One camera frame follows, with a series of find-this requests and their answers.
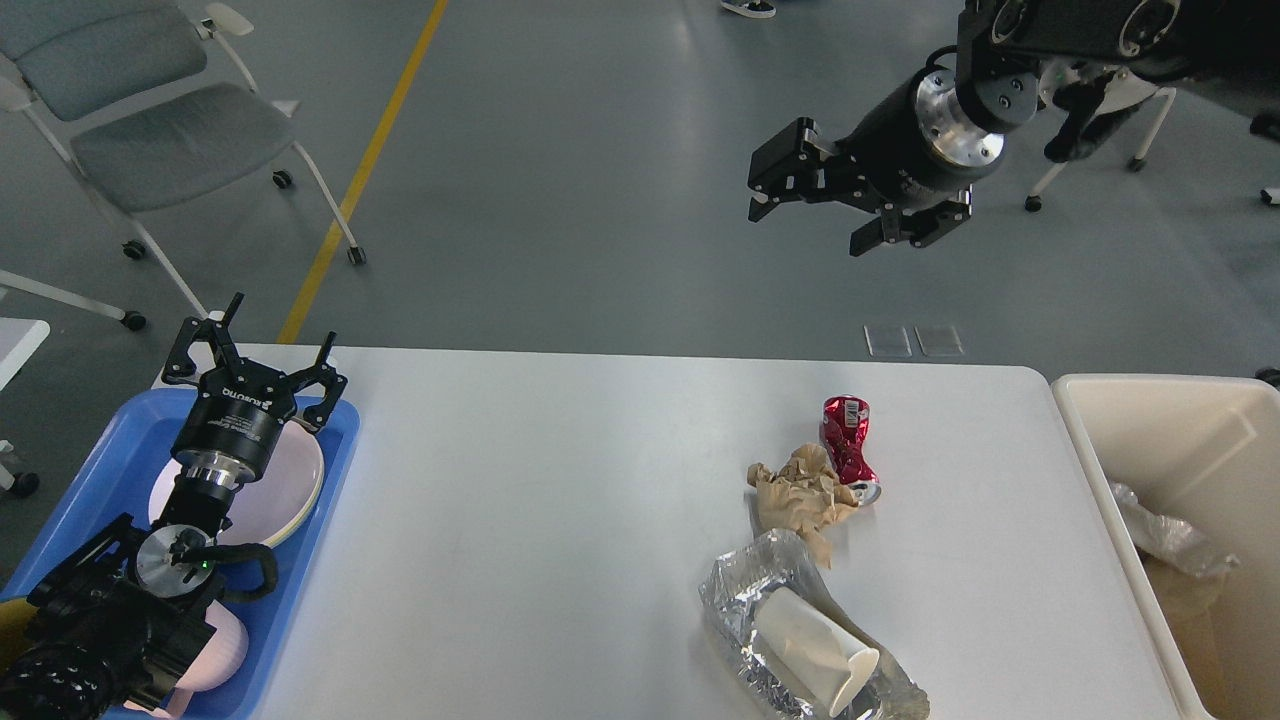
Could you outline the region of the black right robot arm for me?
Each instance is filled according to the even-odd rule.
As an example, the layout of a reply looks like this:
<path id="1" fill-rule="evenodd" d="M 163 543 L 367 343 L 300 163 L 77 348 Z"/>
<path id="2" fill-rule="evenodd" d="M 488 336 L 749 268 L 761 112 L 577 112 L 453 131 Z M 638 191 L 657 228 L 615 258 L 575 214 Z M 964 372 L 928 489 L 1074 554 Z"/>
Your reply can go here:
<path id="1" fill-rule="evenodd" d="M 1071 161 L 1107 140 L 1129 108 L 1105 110 L 1120 74 L 1187 88 L 1277 138 L 1275 1 L 968 1 L 956 38 L 828 140 L 800 117 L 751 155 L 751 222 L 786 202 L 840 202 L 870 219 L 850 237 L 925 247 L 966 223 L 974 184 L 1043 105 L 1068 114 L 1046 156 Z"/>

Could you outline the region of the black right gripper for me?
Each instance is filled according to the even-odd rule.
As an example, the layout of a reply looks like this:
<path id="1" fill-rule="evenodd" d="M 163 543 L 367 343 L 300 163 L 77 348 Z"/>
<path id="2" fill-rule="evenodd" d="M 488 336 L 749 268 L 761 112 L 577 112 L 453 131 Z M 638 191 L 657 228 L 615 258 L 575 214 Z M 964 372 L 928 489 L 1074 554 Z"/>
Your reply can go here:
<path id="1" fill-rule="evenodd" d="M 970 220 L 968 187 L 998 168 L 1005 143 L 963 109 L 952 70 L 925 68 L 840 141 L 808 117 L 767 140 L 750 158 L 748 219 L 786 202 L 838 202 L 876 215 L 850 234 L 852 258 L 882 243 L 924 249 Z"/>

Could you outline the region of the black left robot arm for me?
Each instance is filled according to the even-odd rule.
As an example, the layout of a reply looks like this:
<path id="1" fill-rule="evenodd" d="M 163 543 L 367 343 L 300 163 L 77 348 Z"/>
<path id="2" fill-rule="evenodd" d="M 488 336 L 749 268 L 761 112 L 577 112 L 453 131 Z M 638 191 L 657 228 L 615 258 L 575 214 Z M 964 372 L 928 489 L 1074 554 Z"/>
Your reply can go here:
<path id="1" fill-rule="evenodd" d="M 27 594 L 26 647 L 3 670 L 5 719 L 100 719 L 115 706 L 154 711 L 212 646 L 215 603 L 253 603 L 279 582 L 262 542 L 228 544 L 237 495 L 262 479 L 287 427 L 319 433 L 348 380 L 329 333 L 314 361 L 287 373 L 241 355 L 230 323 L 180 327 L 161 379 L 195 400 L 170 448 L 178 470 L 159 518 L 114 518 Z"/>

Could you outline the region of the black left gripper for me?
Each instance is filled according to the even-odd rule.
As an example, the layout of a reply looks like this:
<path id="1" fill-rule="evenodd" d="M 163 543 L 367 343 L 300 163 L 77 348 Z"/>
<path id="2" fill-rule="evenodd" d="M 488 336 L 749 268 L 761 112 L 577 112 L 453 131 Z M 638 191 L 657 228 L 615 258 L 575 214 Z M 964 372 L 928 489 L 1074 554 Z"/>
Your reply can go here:
<path id="1" fill-rule="evenodd" d="M 197 388 L 173 445 L 180 477 L 227 488 L 264 477 L 288 421 L 317 434 L 348 383 L 330 360 L 337 333 L 328 333 L 310 366 L 278 372 L 261 396 L 262 369 L 242 357 L 230 337 L 230 322 L 243 300 L 234 293 L 218 318 L 187 318 L 164 363 L 166 386 Z M 323 388 L 323 396 L 297 419 L 296 396 L 314 386 Z"/>

